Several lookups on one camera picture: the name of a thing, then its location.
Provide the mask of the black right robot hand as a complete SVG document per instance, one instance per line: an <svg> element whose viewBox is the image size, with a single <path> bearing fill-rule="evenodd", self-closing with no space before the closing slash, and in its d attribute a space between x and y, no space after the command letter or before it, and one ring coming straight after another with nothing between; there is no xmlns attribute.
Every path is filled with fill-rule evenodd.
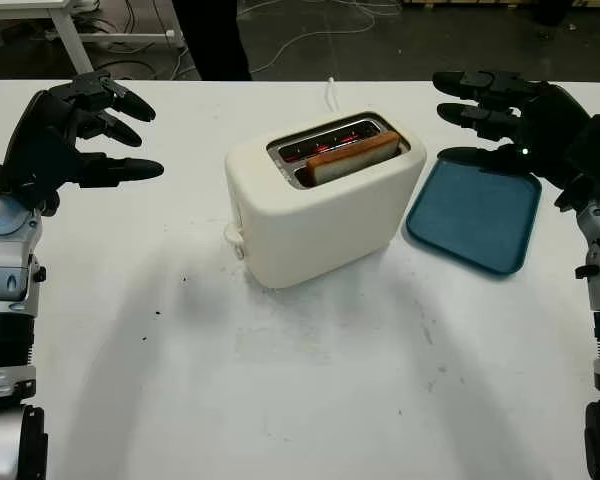
<svg viewBox="0 0 600 480"><path fill-rule="evenodd" d="M532 82L504 71L449 71L433 74L433 85L458 97L441 103L445 121L494 142L494 150L452 147L442 151L448 161L504 174L532 174L564 189L578 176L564 155L590 120L586 110L562 87Z"/></svg>

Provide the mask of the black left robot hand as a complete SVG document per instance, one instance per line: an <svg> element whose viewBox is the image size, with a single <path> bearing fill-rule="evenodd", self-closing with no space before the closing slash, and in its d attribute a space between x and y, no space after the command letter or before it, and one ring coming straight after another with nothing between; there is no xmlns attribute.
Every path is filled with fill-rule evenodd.
<svg viewBox="0 0 600 480"><path fill-rule="evenodd" d="M106 70L80 74L71 82L36 92L19 119L0 165L0 193L28 210L53 216L59 189L114 188L122 182L156 178L162 164L145 159L115 159L103 152L81 152L79 139L104 135L130 147L141 137L109 114L113 109L142 122L155 110L140 96L112 79Z"/></svg>

